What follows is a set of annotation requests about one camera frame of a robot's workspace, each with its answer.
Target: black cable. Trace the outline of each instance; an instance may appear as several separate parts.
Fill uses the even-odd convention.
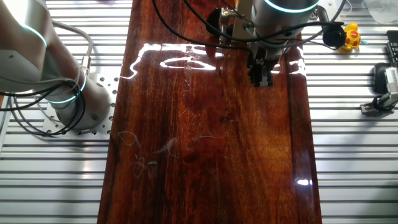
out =
[[[0,109],[0,111],[16,111],[16,110],[23,110],[26,108],[29,108],[33,105],[36,105],[37,103],[39,103],[40,101],[42,101],[44,98],[46,98],[49,94],[51,94],[52,92],[54,92],[57,88],[54,88],[53,90],[50,90],[48,92],[46,92],[45,94],[43,94],[39,99],[35,100],[33,103],[29,103],[28,105],[25,106],[21,106],[21,107],[16,107],[16,108],[4,108],[4,109]]]
[[[193,39],[189,39],[187,37],[184,37],[183,35],[179,34],[178,32],[176,32],[175,30],[173,30],[165,21],[164,18],[162,17],[162,15],[159,12],[159,9],[156,6],[156,1],[152,0],[152,4],[154,5],[154,9],[155,12],[157,14],[157,17],[159,18],[159,20],[162,22],[162,24],[174,35],[176,35],[177,37],[186,40],[188,42],[194,43],[194,44],[200,44],[200,45],[205,45],[205,46],[209,46],[209,47],[219,47],[222,49],[233,49],[233,50],[245,50],[247,52],[249,52],[252,55],[252,52],[250,49],[246,48],[246,47],[233,47],[233,46],[227,46],[227,45],[220,45],[220,44],[209,44],[206,42],[201,42],[201,41],[197,41],[197,40],[193,40]]]
[[[323,43],[318,43],[318,42],[315,42],[315,41],[312,41],[312,40],[310,40],[310,41],[308,41],[309,43],[313,43],[313,44],[317,44],[317,45],[321,45],[321,46],[323,46],[323,47],[327,47],[327,48],[329,48],[329,49],[331,49],[331,50],[337,50],[337,49],[334,49],[333,47],[329,47],[329,46],[327,46],[326,44],[323,44]]]
[[[34,134],[34,135],[39,135],[39,136],[47,136],[47,137],[54,137],[54,136],[57,136],[57,135],[60,135],[60,134],[65,134],[65,133],[69,132],[70,130],[72,130],[72,129],[81,121],[81,119],[83,118],[84,113],[85,113],[85,111],[86,111],[86,101],[85,101],[85,98],[84,98],[84,96],[83,96],[83,93],[82,93],[81,90],[79,90],[77,87],[76,87],[76,90],[77,90],[77,91],[76,91],[76,94],[78,94],[78,97],[77,97],[77,98],[81,100],[81,103],[82,103],[82,105],[83,105],[83,108],[82,108],[82,110],[81,110],[80,116],[79,116],[79,118],[75,121],[75,123],[74,123],[73,125],[72,125],[72,123],[73,123],[73,121],[74,121],[75,119],[71,119],[71,121],[70,121],[67,125],[65,125],[64,128],[62,128],[61,130],[59,130],[59,131],[57,131],[57,132],[55,132],[55,133],[47,133],[47,132],[44,132],[44,131],[42,131],[42,130],[39,130],[39,129],[36,128],[34,125],[32,125],[30,122],[28,122],[28,120],[26,120],[26,118],[24,117],[24,115],[22,114],[22,112],[21,112],[20,110],[18,110],[19,115],[21,116],[22,120],[23,120],[24,122],[26,122],[31,128],[33,128],[33,129],[35,129],[36,131],[38,131],[37,133],[35,133],[35,132],[33,132],[33,131],[27,129],[27,128],[18,120],[18,118],[17,118],[17,116],[16,116],[16,114],[15,114],[15,110],[12,110],[12,111],[11,111],[11,112],[12,112],[12,115],[14,116],[15,120],[17,121],[17,123],[18,123],[23,129],[25,129],[25,131],[27,131],[28,133],[31,133],[31,134]],[[15,97],[14,97],[14,101],[15,101],[16,106],[19,107],[18,102],[17,102],[17,99],[16,99]],[[73,115],[74,118],[76,118],[76,117],[78,116],[79,109],[80,109],[80,102],[76,102],[75,114]]]
[[[308,23],[304,23],[304,24],[300,24],[297,26],[293,26],[293,27],[289,27],[286,29],[282,29],[278,32],[275,32],[271,35],[268,36],[264,36],[264,37],[257,37],[257,38],[251,38],[251,39],[243,39],[243,38],[236,38],[236,37],[232,37],[228,34],[224,34],[222,33],[219,29],[213,27],[210,23],[208,23],[201,15],[199,15],[199,13],[196,12],[196,10],[191,6],[191,4],[187,1],[187,0],[183,0],[184,3],[187,5],[187,7],[189,8],[189,10],[191,10],[194,15],[196,15],[196,17],[202,21],[202,23],[204,23],[206,26],[210,27],[212,30],[214,30],[215,32],[217,32],[219,35],[222,35],[223,37],[228,38],[229,40],[234,40],[237,42],[255,42],[255,41],[260,41],[260,40],[267,40],[273,37],[277,37],[281,34],[285,34],[287,32],[293,31],[293,30],[297,30],[297,29],[301,29],[307,26],[339,26],[341,27],[344,23],[342,22],[308,22]]]
[[[0,95],[2,95],[2,96],[16,96],[16,97],[35,96],[35,95],[38,95],[38,94],[42,94],[42,93],[48,92],[48,91],[50,91],[50,90],[52,90],[54,88],[59,88],[59,87],[61,87],[63,85],[66,85],[65,82],[60,83],[58,85],[54,85],[54,86],[48,87],[48,88],[46,88],[44,90],[33,92],[33,93],[23,93],[23,94],[19,94],[18,93],[17,94],[17,93],[5,93],[5,92],[1,92],[0,91]]]
[[[226,6],[230,7],[232,11],[234,11],[241,19],[244,19],[247,22],[251,22],[249,19],[246,19],[242,14],[238,13],[237,10],[235,10],[235,7],[232,7],[230,4],[228,4],[225,0],[221,0]]]

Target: red-brown wood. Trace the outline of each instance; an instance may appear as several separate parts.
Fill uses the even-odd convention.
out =
[[[210,41],[182,1],[157,2],[178,32]],[[98,223],[322,222],[299,49],[267,88],[250,84],[247,56],[187,44],[133,1]]]

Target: cable connector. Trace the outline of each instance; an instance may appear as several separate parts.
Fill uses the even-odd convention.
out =
[[[86,75],[90,74],[90,67],[91,67],[91,57],[84,56],[83,61],[81,62],[81,67]]]

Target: white cable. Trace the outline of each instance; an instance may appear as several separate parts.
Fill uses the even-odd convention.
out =
[[[349,0],[347,0],[347,3],[349,4],[349,11],[346,14],[342,14],[342,16],[347,16],[348,14],[352,13],[352,11],[353,11],[353,5],[350,3]]]
[[[73,26],[70,26],[70,25],[66,25],[66,24],[63,24],[61,22],[57,22],[57,21],[55,21],[53,19],[51,21],[52,21],[52,24],[55,27],[66,29],[66,30],[69,30],[71,32],[74,32],[74,33],[82,35],[88,41],[88,49],[87,49],[87,53],[86,53],[85,56],[90,56],[91,55],[91,52],[93,51],[93,47],[94,47],[94,42],[93,42],[93,39],[90,37],[90,35],[88,35],[86,32],[84,32],[81,29],[78,29],[76,27],[73,27]]]

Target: blue object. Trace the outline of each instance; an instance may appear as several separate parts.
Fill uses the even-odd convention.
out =
[[[287,12],[287,13],[301,13],[301,12],[307,12],[313,8],[315,8],[319,1],[317,3],[315,3],[313,6],[307,7],[305,9],[286,9],[284,7],[280,7],[278,5],[276,5],[275,3],[271,2],[270,0],[264,0],[268,5],[270,5],[270,7],[273,7],[274,9],[277,9],[279,11],[282,12]]]

